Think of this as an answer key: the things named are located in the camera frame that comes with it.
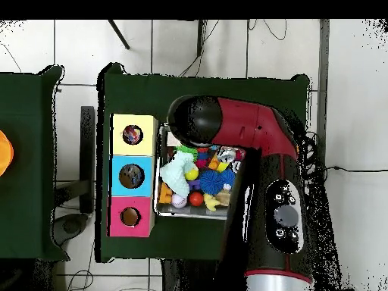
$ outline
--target black table leg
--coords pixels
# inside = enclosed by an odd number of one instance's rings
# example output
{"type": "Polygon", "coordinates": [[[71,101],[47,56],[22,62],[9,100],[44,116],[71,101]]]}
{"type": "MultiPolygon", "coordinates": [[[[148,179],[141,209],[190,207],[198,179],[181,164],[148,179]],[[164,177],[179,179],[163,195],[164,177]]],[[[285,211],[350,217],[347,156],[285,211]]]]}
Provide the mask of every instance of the black table leg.
{"type": "Polygon", "coordinates": [[[80,212],[94,211],[95,167],[95,110],[92,106],[81,107],[80,124],[80,181],[88,181],[88,193],[80,196],[80,212]]]}
{"type": "Polygon", "coordinates": [[[204,39],[204,20],[198,20],[198,37],[197,37],[197,57],[202,53],[203,39],[204,39]]]}
{"type": "Polygon", "coordinates": [[[130,50],[130,45],[128,45],[128,42],[125,40],[125,38],[123,37],[123,35],[121,34],[120,30],[117,28],[116,24],[114,23],[113,20],[108,20],[109,23],[111,24],[113,30],[116,32],[116,34],[118,35],[118,37],[120,38],[121,42],[123,43],[125,49],[128,49],[130,50]]]}

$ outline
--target orange object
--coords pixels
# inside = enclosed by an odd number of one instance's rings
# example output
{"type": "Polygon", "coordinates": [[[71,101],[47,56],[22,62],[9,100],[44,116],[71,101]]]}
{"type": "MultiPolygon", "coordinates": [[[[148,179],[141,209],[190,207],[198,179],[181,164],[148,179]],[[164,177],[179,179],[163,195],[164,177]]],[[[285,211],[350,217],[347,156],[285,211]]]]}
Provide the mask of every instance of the orange object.
{"type": "Polygon", "coordinates": [[[161,184],[161,194],[159,196],[159,203],[170,204],[172,201],[173,191],[167,186],[165,182],[161,184]]]}
{"type": "Polygon", "coordinates": [[[189,196],[190,204],[200,206],[203,203],[203,195],[200,192],[193,192],[189,196]]]}
{"type": "Polygon", "coordinates": [[[0,131],[0,176],[5,172],[14,158],[14,149],[7,136],[0,131]]]}
{"type": "Polygon", "coordinates": [[[220,164],[220,161],[217,159],[217,153],[216,153],[211,159],[208,167],[212,170],[217,170],[219,164],[220,164]]]}

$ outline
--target green toy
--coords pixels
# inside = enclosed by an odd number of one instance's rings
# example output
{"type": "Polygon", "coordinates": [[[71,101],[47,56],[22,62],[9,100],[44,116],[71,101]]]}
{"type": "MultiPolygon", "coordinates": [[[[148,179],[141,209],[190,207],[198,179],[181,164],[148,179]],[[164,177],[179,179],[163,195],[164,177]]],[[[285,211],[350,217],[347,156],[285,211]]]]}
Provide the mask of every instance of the green toy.
{"type": "Polygon", "coordinates": [[[194,157],[194,162],[198,158],[198,151],[196,149],[192,149],[190,147],[187,147],[185,145],[175,146],[175,151],[181,151],[183,153],[190,153],[194,157]]]}

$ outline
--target dark green tablecloth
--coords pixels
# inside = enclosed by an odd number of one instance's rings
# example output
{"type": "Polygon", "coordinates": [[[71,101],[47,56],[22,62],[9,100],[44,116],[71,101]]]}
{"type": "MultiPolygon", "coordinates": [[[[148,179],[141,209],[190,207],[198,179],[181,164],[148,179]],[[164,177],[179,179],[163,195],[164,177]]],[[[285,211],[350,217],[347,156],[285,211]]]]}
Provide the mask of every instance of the dark green tablecloth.
{"type": "Polygon", "coordinates": [[[102,177],[103,195],[101,225],[96,231],[99,237],[96,248],[101,249],[101,260],[107,261],[112,257],[218,259],[224,228],[224,221],[156,217],[149,238],[106,236],[110,113],[151,114],[160,122],[165,122],[170,104],[177,97],[216,95],[274,106],[283,112],[291,110],[305,124],[308,84],[306,75],[298,75],[291,80],[127,75],[119,64],[109,64],[100,73],[98,84],[98,130],[104,138],[102,155],[98,151],[98,164],[102,163],[103,167],[97,174],[98,178],[102,177]]]}
{"type": "Polygon", "coordinates": [[[52,99],[63,69],[0,74],[0,130],[14,159],[0,177],[0,258],[66,259],[52,242],[54,131],[52,99]]]}

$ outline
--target black bracket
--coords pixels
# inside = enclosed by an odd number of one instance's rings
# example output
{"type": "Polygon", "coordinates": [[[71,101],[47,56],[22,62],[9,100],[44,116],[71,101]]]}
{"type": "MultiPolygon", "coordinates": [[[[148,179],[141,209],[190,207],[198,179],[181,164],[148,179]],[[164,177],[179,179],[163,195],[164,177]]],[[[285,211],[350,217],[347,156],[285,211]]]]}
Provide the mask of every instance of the black bracket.
{"type": "Polygon", "coordinates": [[[65,183],[55,189],[55,207],[80,197],[80,212],[94,210],[94,166],[95,165],[95,110],[81,107],[80,121],[80,179],[65,183]]]}

